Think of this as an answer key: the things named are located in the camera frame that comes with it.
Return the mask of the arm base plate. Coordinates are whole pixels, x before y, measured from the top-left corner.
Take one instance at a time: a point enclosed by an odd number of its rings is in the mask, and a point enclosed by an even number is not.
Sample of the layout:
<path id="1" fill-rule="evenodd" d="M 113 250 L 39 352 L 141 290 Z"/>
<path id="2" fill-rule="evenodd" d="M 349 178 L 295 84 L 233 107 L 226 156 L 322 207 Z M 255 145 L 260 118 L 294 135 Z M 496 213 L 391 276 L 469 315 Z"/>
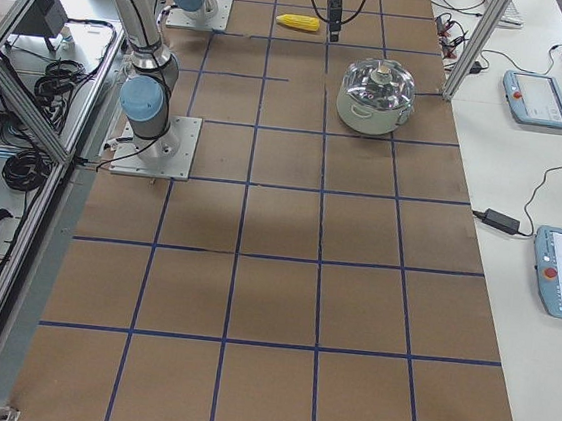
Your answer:
<path id="1" fill-rule="evenodd" d="M 173 0 L 166 26 L 222 33 L 226 30 L 234 0 Z"/>
<path id="2" fill-rule="evenodd" d="M 202 124 L 200 118 L 173 116 L 168 133 L 151 146 L 150 141 L 135 138 L 126 121 L 122 133 L 132 140 L 118 144 L 116 159 L 108 164 L 108 170 L 120 175 L 185 181 L 189 179 Z"/>

